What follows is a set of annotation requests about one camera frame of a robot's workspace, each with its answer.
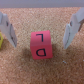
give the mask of pink block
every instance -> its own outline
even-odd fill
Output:
[[[31,33],[30,49],[33,59],[52,58],[52,44],[50,31],[38,31]]]

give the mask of black letter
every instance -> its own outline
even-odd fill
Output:
[[[42,35],[42,42],[43,42],[43,34],[36,34],[36,36],[37,36],[37,35]]]
[[[38,51],[40,51],[40,50],[43,50],[43,51],[44,51],[44,55],[39,55],[39,54],[38,54]],[[43,49],[38,49],[38,50],[36,51],[36,54],[37,54],[38,56],[46,56],[45,49],[44,49],[44,48],[43,48]]]

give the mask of red cube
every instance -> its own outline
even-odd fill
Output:
[[[52,44],[50,31],[38,31],[31,33],[30,49],[33,59],[52,58]]]

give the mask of yellow object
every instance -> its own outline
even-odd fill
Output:
[[[2,35],[0,33],[0,49],[1,49],[2,42],[3,42],[3,37],[2,37]]]

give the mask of cork surface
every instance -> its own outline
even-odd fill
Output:
[[[0,84],[84,84],[84,26],[67,50],[65,26],[79,8],[0,9],[8,14],[18,39],[17,48],[3,35]],[[33,60],[31,32],[50,30],[53,58]]]

